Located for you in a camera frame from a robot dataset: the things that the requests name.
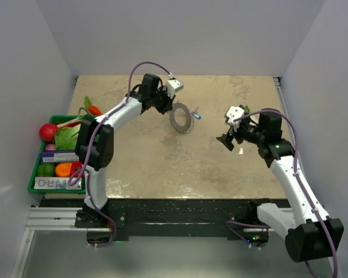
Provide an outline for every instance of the beige table surface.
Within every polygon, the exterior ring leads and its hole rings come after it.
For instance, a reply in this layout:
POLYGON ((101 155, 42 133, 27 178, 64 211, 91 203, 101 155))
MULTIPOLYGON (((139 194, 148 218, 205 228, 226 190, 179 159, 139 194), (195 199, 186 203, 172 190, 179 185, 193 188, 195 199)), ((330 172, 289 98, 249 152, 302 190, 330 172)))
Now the beige table surface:
MULTIPOLYGON (((184 90, 175 101, 199 107, 190 134, 179 134, 169 116, 154 108, 131 120, 115 135, 114 158, 107 167, 108 197, 124 198, 256 198, 285 197, 256 146, 235 143, 229 152, 215 137, 228 130, 224 114, 231 105, 281 110, 270 76, 177 76, 184 90)), ((133 77, 133 85, 141 75, 133 77)), ((83 107, 85 95, 102 112, 127 92, 128 76, 79 76, 70 115, 83 107)), ((289 138, 286 125, 284 137, 289 138)))

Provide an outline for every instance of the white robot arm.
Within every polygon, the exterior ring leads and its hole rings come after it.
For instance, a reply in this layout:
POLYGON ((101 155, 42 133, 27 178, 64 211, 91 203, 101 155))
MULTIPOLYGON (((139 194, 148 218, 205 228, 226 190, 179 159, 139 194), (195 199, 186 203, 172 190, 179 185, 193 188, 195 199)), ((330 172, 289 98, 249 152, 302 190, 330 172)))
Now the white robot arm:
POLYGON ((81 162, 88 161, 86 178, 89 178, 89 186, 86 190, 84 210, 92 213, 92 200, 99 210, 107 203, 105 172, 106 166, 113 158, 114 134, 131 119, 151 107, 162 114, 172 109, 175 94, 182 90, 183 83, 172 76, 164 86, 158 87, 160 82, 160 77, 145 74, 142 84, 137 85, 120 104, 102 116, 95 119, 87 118, 81 123, 75 153, 81 162), (90 146, 90 138, 98 126, 98 137, 90 146))
POLYGON ((259 155, 284 189, 293 217, 287 216, 267 199, 258 203, 254 209, 256 213, 254 217, 285 240, 285 246, 292 260, 301 262, 330 257, 332 250, 327 235, 322 230, 321 222, 327 227, 335 249, 343 234, 343 224, 339 219, 331 219, 317 200, 300 170, 299 161, 296 167, 294 166, 297 154, 291 143, 282 138, 281 114, 274 109, 264 109, 264 111, 261 110, 259 122, 255 123, 242 105, 231 106, 225 114, 230 129, 227 134, 217 139, 230 151, 234 148, 233 139, 239 144, 246 140, 258 146, 259 155))

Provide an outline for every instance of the metal ring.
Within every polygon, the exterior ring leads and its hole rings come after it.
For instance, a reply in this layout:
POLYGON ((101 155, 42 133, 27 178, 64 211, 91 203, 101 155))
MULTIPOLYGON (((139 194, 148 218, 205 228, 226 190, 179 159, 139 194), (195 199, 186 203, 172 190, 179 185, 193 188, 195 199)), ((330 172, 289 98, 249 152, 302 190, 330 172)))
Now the metal ring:
POLYGON ((181 133, 189 133, 194 126, 194 119, 192 117, 192 114, 190 110, 188 109, 188 107, 185 106, 183 103, 173 104, 173 109, 169 113, 169 120, 172 127, 174 127, 176 131, 181 133), (177 109, 182 109, 184 113, 186 114, 186 123, 183 126, 178 124, 178 122, 175 119, 175 111, 177 109))

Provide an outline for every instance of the white wall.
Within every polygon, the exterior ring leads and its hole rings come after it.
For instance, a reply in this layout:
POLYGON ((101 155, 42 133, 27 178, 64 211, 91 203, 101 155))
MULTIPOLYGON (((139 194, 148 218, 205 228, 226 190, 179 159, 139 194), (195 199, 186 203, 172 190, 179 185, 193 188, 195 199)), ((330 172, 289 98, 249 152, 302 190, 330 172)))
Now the white wall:
POLYGON ((0 278, 9 277, 31 204, 39 127, 65 113, 71 71, 34 0, 0 0, 0 278))
POLYGON ((345 234, 339 255, 348 278, 348 0, 327 0, 282 77, 302 142, 308 180, 345 234))
POLYGON ((281 76, 324 0, 37 0, 71 70, 281 76))

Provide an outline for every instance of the green tray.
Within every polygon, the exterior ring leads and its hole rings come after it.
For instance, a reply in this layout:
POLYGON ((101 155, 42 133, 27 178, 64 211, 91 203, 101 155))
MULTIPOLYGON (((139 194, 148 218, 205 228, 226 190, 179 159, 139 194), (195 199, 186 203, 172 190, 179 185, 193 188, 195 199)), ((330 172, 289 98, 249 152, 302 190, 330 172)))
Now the green tray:
MULTIPOLYGON (((61 116, 56 115, 52 116, 49 120, 49 123, 59 123, 59 122, 66 122, 68 120, 75 119, 77 116, 61 116)), ((66 189, 58 189, 58 190, 48 190, 48 189, 34 189, 35 186, 35 177, 36 177, 36 171, 37 167, 40 165, 40 152, 42 152, 45 148, 45 142, 43 141, 40 147, 39 155, 36 160, 36 164, 34 167, 34 171, 32 172, 32 176, 30 179, 30 182, 28 183, 28 191, 32 193, 76 193, 76 194, 83 194, 85 193, 85 180, 82 179, 81 181, 81 190, 66 190, 66 189)))

